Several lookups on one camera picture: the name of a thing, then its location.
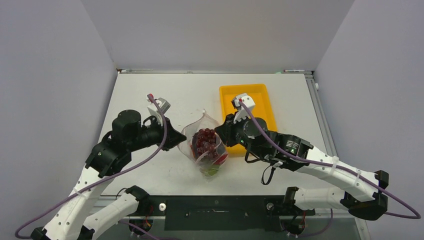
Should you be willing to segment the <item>clear pink-dotted zip bag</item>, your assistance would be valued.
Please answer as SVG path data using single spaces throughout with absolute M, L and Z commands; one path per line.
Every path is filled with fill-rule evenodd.
M 224 154 L 228 154 L 227 149 L 225 147 L 225 145 L 223 144 L 223 142 L 221 141 L 220 137 L 217 135 L 217 152 L 218 152 L 218 157 L 214 158 L 214 159 L 206 159 L 206 157 L 204 157 L 204 155 L 206 155 L 206 153 L 204 153 L 203 155 L 201 155 L 199 158 L 196 158 L 192 152 L 192 138 L 194 136 L 194 134 L 200 130 L 200 129 L 213 129 L 215 130 L 216 127 L 219 126 L 218 121 L 216 121 L 214 118 L 212 118 L 209 114 L 206 113 L 206 111 L 203 111 L 201 118 L 199 118 L 197 121 L 187 125 L 186 127 L 183 128 L 182 130 L 182 134 L 186 136 L 186 141 L 184 141 L 183 143 L 180 143 L 178 145 L 178 149 L 180 150 L 181 153 L 183 153 L 186 157 L 188 157 L 198 168 L 198 170 L 201 172 L 200 169 L 207 169 L 207 168 L 216 168 L 219 167 L 219 169 L 222 167 L 222 165 L 225 163 L 223 163 L 222 165 L 214 165 L 214 162 L 222 155 Z

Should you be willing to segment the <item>green cabbage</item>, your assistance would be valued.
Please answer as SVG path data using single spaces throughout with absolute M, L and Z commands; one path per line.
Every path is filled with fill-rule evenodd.
M 220 168 L 219 167 L 209 167 L 209 168 L 201 168 L 200 172 L 205 176 L 205 177 L 212 177 L 215 174 L 217 174 L 219 172 Z

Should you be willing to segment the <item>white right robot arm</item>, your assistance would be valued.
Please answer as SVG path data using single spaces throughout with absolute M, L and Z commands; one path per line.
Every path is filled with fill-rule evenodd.
M 226 116 L 215 132 L 227 147 L 243 146 L 257 161 L 269 163 L 271 172 L 286 169 L 314 176 L 332 185 L 329 188 L 305 189 L 291 186 L 282 201 L 289 214 L 314 209 L 348 211 L 354 217 L 376 221 L 388 210 L 388 197 L 383 190 L 389 174 L 383 170 L 362 171 L 330 156 L 310 142 L 291 134 L 268 130 L 262 118 L 234 122 L 234 114 Z

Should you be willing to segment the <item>red tomato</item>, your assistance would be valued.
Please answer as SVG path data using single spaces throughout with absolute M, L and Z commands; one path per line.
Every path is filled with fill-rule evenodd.
M 228 154 L 223 154 L 213 164 L 220 166 L 226 161 L 227 158 L 228 158 Z

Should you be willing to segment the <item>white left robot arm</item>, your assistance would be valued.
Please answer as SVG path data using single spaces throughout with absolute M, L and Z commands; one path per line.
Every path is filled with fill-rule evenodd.
M 149 210 L 150 195 L 133 185 L 102 210 L 89 214 L 106 187 L 130 171 L 124 167 L 131 162 L 133 152 L 157 145 L 150 160 L 160 150 L 168 151 L 187 139 L 159 111 L 153 111 L 146 120 L 149 125 L 132 109 L 118 114 L 111 131 L 93 147 L 72 192 L 58 204 L 59 211 L 45 226 L 35 228 L 30 239 L 95 240 L 122 218 Z

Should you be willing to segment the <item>dark red grape bunch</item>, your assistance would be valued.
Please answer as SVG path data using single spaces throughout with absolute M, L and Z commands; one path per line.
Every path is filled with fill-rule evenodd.
M 214 129 L 199 129 L 192 137 L 191 148 L 193 155 L 199 158 L 205 154 L 206 159 L 216 159 L 218 157 L 218 137 Z

